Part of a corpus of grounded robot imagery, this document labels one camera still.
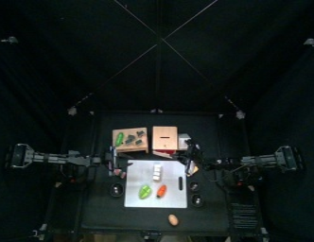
light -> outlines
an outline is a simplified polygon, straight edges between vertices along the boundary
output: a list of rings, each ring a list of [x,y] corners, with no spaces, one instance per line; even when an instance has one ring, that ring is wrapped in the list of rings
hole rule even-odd
[[[314,39],[307,39],[303,44],[312,45],[312,47],[314,47]]]
[[[0,40],[0,43],[19,43],[19,41],[16,40],[16,38],[13,36],[9,36],[8,39]]]

white cutting board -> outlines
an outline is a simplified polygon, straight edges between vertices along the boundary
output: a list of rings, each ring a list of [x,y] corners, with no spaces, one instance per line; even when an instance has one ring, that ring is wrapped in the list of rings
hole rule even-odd
[[[185,166],[177,161],[143,161],[129,160],[133,163],[127,167],[125,186],[125,207],[141,208],[188,208],[186,199],[186,175]],[[153,180],[153,166],[162,167],[161,180]],[[178,178],[182,178],[182,190],[178,186]],[[151,193],[147,198],[139,199],[139,190],[143,185],[149,185]],[[158,199],[155,197],[159,187],[165,185],[167,191]]]

carrot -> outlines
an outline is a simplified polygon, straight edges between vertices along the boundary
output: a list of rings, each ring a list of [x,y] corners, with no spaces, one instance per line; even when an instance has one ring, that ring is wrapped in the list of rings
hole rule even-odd
[[[166,190],[167,190],[167,187],[162,185],[157,192],[157,198],[161,198],[163,196],[163,194],[166,193]]]

black backdrop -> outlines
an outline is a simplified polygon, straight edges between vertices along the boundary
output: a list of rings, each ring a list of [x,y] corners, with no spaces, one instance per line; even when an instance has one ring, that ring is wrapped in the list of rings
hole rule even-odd
[[[9,36],[19,43],[0,43],[0,164],[16,142],[59,151],[66,110],[87,96],[78,111],[238,107],[252,153],[285,144],[303,151],[307,172],[268,175],[263,207],[277,234],[314,240],[314,48],[303,45],[314,1],[0,0],[0,39]],[[16,176],[0,169],[0,231],[34,228],[46,205],[42,194],[30,197],[46,182]]]

green pepper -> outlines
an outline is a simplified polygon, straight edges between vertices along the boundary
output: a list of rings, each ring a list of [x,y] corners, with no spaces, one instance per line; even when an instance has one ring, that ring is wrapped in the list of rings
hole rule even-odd
[[[123,133],[119,132],[117,136],[117,141],[115,141],[115,147],[118,147],[123,142]]]
[[[141,191],[139,191],[139,198],[145,199],[150,193],[151,193],[150,187],[147,185],[142,186]]]

